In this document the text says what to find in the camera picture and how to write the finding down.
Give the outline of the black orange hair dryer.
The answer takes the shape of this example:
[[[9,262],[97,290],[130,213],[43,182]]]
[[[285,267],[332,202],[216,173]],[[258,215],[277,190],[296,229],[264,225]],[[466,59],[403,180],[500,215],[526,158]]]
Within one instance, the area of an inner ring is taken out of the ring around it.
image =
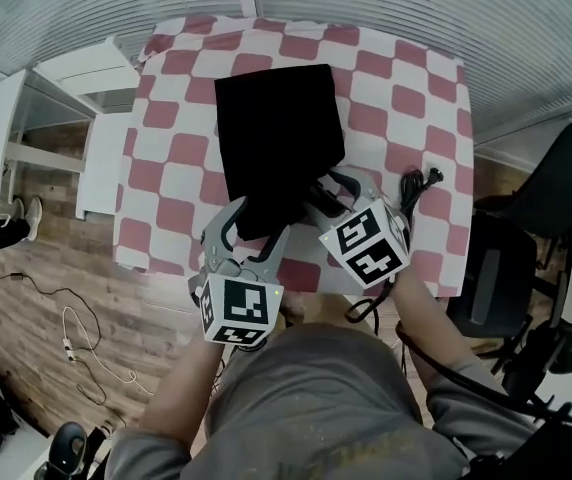
[[[444,176],[442,172],[436,168],[431,167],[427,177],[419,169],[414,169],[405,173],[400,181],[400,208],[399,212],[406,218],[408,222],[412,221],[412,214],[420,199],[421,195],[427,191],[431,186],[442,182]],[[333,194],[330,190],[326,189],[320,181],[316,181],[308,191],[304,200],[304,207],[306,202],[341,202],[347,207],[352,209],[352,214],[362,209],[365,209],[370,204],[354,204],[351,205],[342,202],[338,195]]]

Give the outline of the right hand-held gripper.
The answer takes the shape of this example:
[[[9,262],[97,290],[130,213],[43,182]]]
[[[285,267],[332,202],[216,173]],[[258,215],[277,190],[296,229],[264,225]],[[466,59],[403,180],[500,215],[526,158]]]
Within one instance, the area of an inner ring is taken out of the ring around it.
[[[341,202],[306,202],[308,216],[323,233],[321,244],[362,288],[390,280],[410,265],[403,219],[380,198],[380,189],[366,171],[336,166],[332,179],[352,196],[354,204],[371,204],[352,213]]]

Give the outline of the red white checkered tablecloth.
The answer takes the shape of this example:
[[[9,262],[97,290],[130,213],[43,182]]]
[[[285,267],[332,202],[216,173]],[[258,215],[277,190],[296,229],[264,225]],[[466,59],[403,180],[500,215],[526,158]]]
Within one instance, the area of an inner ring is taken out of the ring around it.
[[[437,168],[443,180],[413,214],[412,264],[436,297],[462,289],[473,206],[473,134],[461,59],[366,27],[192,15],[158,24],[139,56],[125,135],[114,258],[189,277],[200,237],[228,201],[214,83],[270,68],[327,64],[345,134],[346,165],[391,200],[401,176]]]

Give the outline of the person's khaki trousers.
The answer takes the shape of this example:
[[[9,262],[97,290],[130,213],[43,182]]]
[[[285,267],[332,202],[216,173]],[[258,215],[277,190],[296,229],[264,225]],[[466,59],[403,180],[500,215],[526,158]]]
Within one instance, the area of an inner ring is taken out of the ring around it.
[[[311,322],[318,310],[316,294],[286,291],[282,297],[280,312],[290,324]]]

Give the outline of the person's right forearm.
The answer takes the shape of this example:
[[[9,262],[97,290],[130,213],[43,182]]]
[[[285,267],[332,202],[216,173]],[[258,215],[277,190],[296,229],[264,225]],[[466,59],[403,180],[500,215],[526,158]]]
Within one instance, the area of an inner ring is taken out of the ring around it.
[[[396,274],[391,297],[401,328],[428,356],[451,368],[477,359],[412,267]]]

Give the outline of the white chair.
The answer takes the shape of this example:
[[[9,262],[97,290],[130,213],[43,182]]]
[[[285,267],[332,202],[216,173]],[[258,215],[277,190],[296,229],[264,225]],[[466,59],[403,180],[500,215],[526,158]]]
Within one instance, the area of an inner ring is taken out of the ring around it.
[[[117,36],[37,63],[33,71],[93,114],[83,152],[76,217],[113,216],[130,112],[140,74]]]

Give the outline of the black fabric bag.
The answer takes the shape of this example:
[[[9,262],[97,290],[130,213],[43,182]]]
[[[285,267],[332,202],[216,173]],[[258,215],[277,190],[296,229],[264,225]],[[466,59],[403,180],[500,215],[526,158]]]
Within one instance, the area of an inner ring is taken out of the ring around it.
[[[219,149],[244,241],[300,221],[308,189],[345,156],[332,69],[270,69],[214,83]]]

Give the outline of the black rounded device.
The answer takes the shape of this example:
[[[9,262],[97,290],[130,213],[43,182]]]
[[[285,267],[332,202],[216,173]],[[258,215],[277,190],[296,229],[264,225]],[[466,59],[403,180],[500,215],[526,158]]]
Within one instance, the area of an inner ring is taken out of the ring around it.
[[[87,434],[76,422],[63,424],[50,444],[48,457],[32,480],[87,480]]]

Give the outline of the person's grey shirt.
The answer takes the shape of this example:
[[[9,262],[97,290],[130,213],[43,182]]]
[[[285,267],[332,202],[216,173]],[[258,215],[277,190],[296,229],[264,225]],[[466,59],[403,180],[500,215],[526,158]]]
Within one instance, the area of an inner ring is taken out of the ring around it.
[[[458,480],[473,456],[510,456],[535,428],[442,376],[426,427],[392,350],[360,331],[289,328],[231,357],[197,454],[122,430],[106,480]]]

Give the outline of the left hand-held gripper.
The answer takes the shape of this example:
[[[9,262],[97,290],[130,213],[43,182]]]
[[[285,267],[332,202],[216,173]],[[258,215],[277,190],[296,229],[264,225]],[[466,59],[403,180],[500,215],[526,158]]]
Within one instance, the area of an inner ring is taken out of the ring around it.
[[[277,274],[291,226],[271,235],[257,256],[239,263],[232,259],[227,234],[246,206],[246,196],[235,199],[205,227],[201,240],[204,266],[188,282],[209,342],[257,345],[277,322],[284,294]]]

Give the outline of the person's left forearm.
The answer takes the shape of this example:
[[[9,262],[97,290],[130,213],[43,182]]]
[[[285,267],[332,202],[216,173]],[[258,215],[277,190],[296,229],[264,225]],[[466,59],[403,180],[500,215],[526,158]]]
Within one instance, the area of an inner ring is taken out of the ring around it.
[[[190,449],[209,405],[223,352],[223,344],[206,341],[197,333],[158,385],[139,427]]]

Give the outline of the black office chair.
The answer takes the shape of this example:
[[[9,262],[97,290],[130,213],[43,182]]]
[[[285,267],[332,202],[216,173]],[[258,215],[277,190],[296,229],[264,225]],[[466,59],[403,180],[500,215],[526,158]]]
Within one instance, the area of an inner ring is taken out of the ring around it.
[[[461,333],[511,338],[524,326],[536,288],[537,238],[572,231],[572,123],[510,195],[475,204],[464,284],[447,314]]]
[[[572,322],[563,318],[571,274],[558,274],[550,318],[527,334],[526,345],[504,366],[502,386],[514,399],[541,401],[536,391],[548,373],[572,374]]]

